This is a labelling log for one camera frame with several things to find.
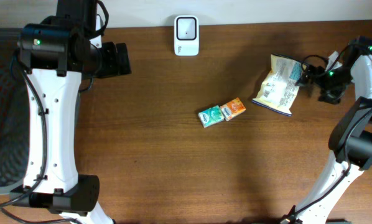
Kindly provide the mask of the yellow snack bag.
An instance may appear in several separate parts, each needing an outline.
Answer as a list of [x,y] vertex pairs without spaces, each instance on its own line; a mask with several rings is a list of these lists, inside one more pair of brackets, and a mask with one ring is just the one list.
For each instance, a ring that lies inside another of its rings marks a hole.
[[297,82],[306,65],[283,55],[271,54],[271,70],[261,84],[254,104],[291,116],[290,108],[299,92]]

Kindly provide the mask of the orange tissue pack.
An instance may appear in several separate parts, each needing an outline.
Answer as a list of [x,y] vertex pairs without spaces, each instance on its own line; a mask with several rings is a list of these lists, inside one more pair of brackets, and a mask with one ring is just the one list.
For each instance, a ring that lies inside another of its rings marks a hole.
[[239,98],[235,98],[220,106],[220,110],[223,113],[225,120],[230,121],[231,119],[244,113],[246,111],[246,107]]

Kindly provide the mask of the teal tissue pack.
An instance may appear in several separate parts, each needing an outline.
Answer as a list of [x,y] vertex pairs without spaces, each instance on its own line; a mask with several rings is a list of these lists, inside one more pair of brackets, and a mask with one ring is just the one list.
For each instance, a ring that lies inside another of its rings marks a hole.
[[220,123],[225,120],[225,117],[218,105],[206,109],[202,112],[199,112],[198,117],[204,128],[207,128],[211,125]]

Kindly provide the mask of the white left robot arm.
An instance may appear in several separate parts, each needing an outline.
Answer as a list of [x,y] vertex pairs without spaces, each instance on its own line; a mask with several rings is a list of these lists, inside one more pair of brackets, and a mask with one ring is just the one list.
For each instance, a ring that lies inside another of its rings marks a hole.
[[102,1],[59,1],[19,32],[0,31],[0,211],[44,208],[59,222],[112,223],[100,181],[79,174],[75,126],[82,81],[131,73],[126,44],[102,42]]

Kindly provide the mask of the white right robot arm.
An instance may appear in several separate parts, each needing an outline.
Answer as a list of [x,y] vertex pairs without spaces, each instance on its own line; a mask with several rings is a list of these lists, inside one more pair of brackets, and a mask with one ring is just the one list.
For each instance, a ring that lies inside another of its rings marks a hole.
[[338,104],[353,84],[356,101],[330,135],[330,154],[313,188],[281,223],[326,223],[347,188],[372,166],[372,40],[359,36],[325,63],[303,63],[297,85],[314,83],[320,87],[319,101]]

